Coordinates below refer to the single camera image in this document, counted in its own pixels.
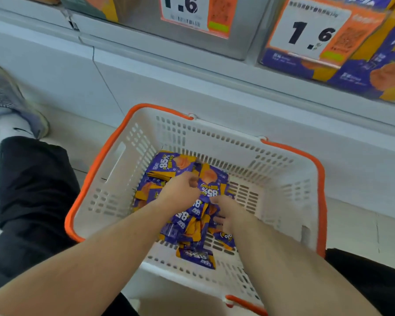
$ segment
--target shopping basket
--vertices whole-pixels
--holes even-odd
[[[313,156],[290,146],[151,104],[134,106],[95,159],[66,217],[67,233],[83,241],[132,213],[136,188],[161,149],[194,155],[230,175],[245,210],[324,256],[325,173]],[[208,234],[216,270],[176,257],[177,246],[156,241],[141,268],[266,315],[236,250]]]

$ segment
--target gray sneaker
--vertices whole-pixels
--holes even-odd
[[[23,117],[35,138],[47,136],[50,126],[45,116],[25,100],[16,81],[0,67],[0,116],[10,113]]]

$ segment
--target orange price tag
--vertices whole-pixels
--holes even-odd
[[[385,18],[337,0],[287,0],[266,47],[340,68]]]
[[[238,0],[160,0],[161,19],[228,38]]]

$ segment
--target orange basket handle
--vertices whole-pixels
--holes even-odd
[[[240,306],[252,311],[255,314],[258,314],[260,316],[268,316],[268,313],[265,309],[263,309],[260,306],[253,305],[252,303],[249,303],[247,300],[243,300],[243,299],[238,298],[233,295],[226,295],[225,298],[227,300],[230,300],[232,302],[239,304]]]

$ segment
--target shoe sole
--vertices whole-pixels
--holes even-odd
[[[23,96],[23,94],[22,94],[22,92],[21,92],[21,90],[20,90],[20,88],[19,88],[19,85],[16,83],[15,79],[13,79],[13,77],[12,77],[9,73],[7,73],[6,70],[3,69],[1,66],[0,66],[0,75],[1,75],[3,78],[5,78],[6,81],[9,82],[9,84],[10,84],[11,87],[12,87],[12,90],[13,90],[18,96],[20,96],[21,99],[22,99],[24,102],[26,102],[26,107],[28,108],[29,112],[31,112],[32,114],[35,114],[35,115],[37,115],[37,116],[39,117],[39,120],[41,121],[41,124],[43,125],[43,127],[44,127],[45,130],[39,134],[38,139],[39,139],[39,138],[44,138],[44,137],[46,137],[46,136],[50,133],[50,123],[48,122],[47,118],[46,118],[40,111],[38,111],[38,110],[33,106],[32,103],[28,102],[28,101],[25,99],[25,97]]]

